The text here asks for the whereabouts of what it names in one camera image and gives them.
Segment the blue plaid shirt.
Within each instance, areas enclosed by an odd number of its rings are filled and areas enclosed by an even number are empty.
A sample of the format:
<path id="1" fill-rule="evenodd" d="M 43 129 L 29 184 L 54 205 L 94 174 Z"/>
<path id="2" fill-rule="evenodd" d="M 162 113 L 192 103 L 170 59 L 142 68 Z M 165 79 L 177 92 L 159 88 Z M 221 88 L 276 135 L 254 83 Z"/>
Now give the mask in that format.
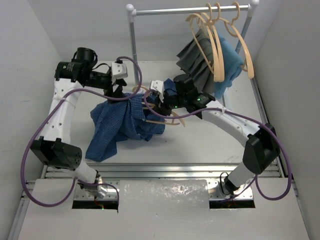
<path id="1" fill-rule="evenodd" d="M 143 94 L 127 101 L 99 103 L 91 112 L 94 134 L 85 158 L 102 162 L 117 154 L 117 143 L 131 140 L 150 141 L 165 131 L 164 118 L 143 109 Z"/>

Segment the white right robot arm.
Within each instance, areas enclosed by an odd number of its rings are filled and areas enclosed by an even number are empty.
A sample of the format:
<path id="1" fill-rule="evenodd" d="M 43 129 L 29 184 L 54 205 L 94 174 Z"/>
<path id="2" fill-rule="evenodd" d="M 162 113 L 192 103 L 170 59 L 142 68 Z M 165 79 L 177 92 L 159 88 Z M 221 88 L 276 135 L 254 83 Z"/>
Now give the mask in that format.
<path id="1" fill-rule="evenodd" d="M 214 96 L 199 92 L 188 75 L 165 80 L 161 94 L 157 99 L 160 114 L 169 115 L 173 109 L 185 108 L 189 113 L 195 112 L 198 118 L 216 125 L 244 147 L 241 163 L 220 181 L 223 195 L 232 195 L 280 155 L 272 125 L 262 125 L 231 114 Z"/>

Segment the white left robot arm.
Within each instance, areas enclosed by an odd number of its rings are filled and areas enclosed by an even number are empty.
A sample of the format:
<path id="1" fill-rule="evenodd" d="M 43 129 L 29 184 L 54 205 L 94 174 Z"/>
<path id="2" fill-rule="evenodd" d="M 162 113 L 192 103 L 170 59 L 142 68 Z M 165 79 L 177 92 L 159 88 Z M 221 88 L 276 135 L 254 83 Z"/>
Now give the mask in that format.
<path id="1" fill-rule="evenodd" d="M 102 186 L 101 175 L 83 160 L 82 150 L 71 145 L 71 125 L 80 90 L 84 87 L 103 89 L 108 97 L 123 98 L 122 86 L 128 76 L 127 66 L 118 59 L 106 73 L 95 71 L 97 54 L 79 47 L 71 61 L 61 61 L 55 70 L 54 93 L 49 120 L 30 149 L 37 158 L 53 169 L 78 179 L 81 189 L 97 199 L 103 199 L 108 187 Z"/>

